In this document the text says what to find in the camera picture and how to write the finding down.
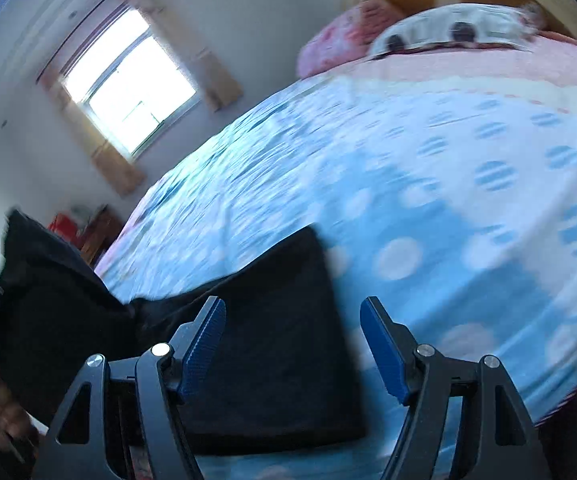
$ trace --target pink pillow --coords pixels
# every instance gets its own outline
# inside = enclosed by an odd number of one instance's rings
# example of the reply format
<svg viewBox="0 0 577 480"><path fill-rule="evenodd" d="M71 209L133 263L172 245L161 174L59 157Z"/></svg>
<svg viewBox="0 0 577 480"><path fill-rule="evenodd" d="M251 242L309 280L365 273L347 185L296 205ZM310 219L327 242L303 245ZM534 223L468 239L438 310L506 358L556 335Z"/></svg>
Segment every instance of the pink pillow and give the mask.
<svg viewBox="0 0 577 480"><path fill-rule="evenodd" d="M366 56L373 40L403 18L405 14L385 0L359 3L302 47L297 76L304 79Z"/></svg>

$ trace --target metal screw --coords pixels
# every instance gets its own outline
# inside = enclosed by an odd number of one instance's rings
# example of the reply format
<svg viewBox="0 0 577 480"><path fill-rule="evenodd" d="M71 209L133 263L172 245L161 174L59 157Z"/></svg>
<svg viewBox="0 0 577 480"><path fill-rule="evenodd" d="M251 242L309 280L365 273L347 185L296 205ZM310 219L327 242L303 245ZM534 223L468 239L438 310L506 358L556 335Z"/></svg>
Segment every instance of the metal screw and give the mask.
<svg viewBox="0 0 577 480"><path fill-rule="evenodd" d="M171 351L171 347L168 346L166 343L158 343L151 349L151 351L153 352L153 355L162 357Z"/></svg>
<svg viewBox="0 0 577 480"><path fill-rule="evenodd" d="M485 365L489 368L497 368L500 365L500 360L494 355L488 355L485 357Z"/></svg>
<svg viewBox="0 0 577 480"><path fill-rule="evenodd" d="M88 364L91 368L96 368L99 365L101 365L103 361L104 361L104 357L102 357L99 354L95 354L95 355L90 356L86 360L86 364Z"/></svg>
<svg viewBox="0 0 577 480"><path fill-rule="evenodd" d="M425 344L418 346L417 352L421 356L431 357L431 355L435 354L435 348L433 348L431 345L427 345L425 343Z"/></svg>

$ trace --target black clamp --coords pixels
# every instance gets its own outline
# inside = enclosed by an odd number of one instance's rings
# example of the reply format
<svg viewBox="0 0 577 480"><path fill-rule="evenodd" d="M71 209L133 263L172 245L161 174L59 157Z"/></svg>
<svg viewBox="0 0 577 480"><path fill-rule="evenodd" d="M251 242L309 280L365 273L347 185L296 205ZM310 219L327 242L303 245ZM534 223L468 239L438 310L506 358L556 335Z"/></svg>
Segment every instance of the black clamp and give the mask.
<svg viewBox="0 0 577 480"><path fill-rule="evenodd" d="M184 428L172 405L193 395L224 330L224 301L208 298L195 321L179 327L168 343L159 343L140 357L107 362L100 354L89 357L71 384L46 435L33 473L34 480L119 480L133 478L122 414L111 426L109 405L124 386L132 389L139 414L143 444L156 480L202 480L188 447ZM70 415L86 419L84 436L66 442ZM120 408L130 406L120 404ZM111 443L116 433L121 442Z"/></svg>
<svg viewBox="0 0 577 480"><path fill-rule="evenodd" d="M375 297L360 323L387 391L409 410L383 480L430 480L449 397L462 397L450 480L549 480L537 431L502 362L444 357L393 323Z"/></svg>

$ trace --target bedspread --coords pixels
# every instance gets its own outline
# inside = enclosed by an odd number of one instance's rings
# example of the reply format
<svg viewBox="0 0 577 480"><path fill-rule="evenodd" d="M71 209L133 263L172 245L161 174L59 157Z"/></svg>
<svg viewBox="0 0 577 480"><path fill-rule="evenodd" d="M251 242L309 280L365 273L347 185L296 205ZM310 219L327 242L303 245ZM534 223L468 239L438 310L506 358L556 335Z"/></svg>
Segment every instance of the bedspread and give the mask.
<svg viewBox="0 0 577 480"><path fill-rule="evenodd" d="M144 197L97 271L120 300L245 266L304 225L330 272L371 434L200 458L209 479L377 479L405 410L359 327L378 296L444 354L498 355L534 420L577 385L577 46L354 62L270 97ZM457 431L451 404L437 472Z"/></svg>

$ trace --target curtain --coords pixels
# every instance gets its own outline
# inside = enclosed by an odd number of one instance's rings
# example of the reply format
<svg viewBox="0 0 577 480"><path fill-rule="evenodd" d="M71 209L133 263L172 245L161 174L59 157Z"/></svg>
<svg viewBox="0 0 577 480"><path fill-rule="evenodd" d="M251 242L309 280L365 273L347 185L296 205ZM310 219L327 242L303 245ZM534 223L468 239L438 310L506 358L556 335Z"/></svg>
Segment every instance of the curtain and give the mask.
<svg viewBox="0 0 577 480"><path fill-rule="evenodd" d="M60 46L38 82L69 122L76 142L120 196L133 192L144 181L144 173L136 167L130 153L125 153L119 144L113 144L112 136L105 135L94 118L71 99L62 82L64 74L79 56L127 6L139 10L154 38L195 85L210 110L221 110L242 95L238 82L181 17L154 0L103 0Z"/></svg>
<svg viewBox="0 0 577 480"><path fill-rule="evenodd" d="M220 110L242 95L242 88L200 35L182 18L155 0L126 0L139 10L153 36L197 86L208 107Z"/></svg>
<svg viewBox="0 0 577 480"><path fill-rule="evenodd" d="M129 195L144 181L146 175L136 168L130 154L124 153L102 134L85 111L71 99L62 81L58 77L48 88L48 93L70 124L69 131L73 138L115 192L122 197Z"/></svg>

